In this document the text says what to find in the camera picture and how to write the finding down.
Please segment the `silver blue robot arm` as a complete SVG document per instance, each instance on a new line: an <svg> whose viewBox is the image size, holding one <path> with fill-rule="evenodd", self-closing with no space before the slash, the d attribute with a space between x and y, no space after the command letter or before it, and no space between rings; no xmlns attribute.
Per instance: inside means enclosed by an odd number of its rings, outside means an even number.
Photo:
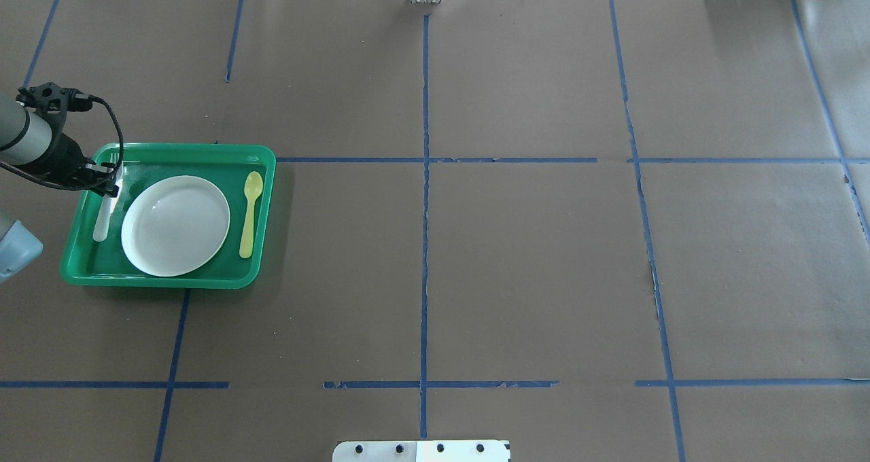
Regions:
<svg viewBox="0 0 870 462"><path fill-rule="evenodd" d="M97 164L63 131L69 112L87 112L99 104L109 113L118 136L118 161ZM62 192L94 192L115 198L124 158L124 137L111 106L98 96L53 82L21 87L2 96L2 169L31 183Z"/></svg>

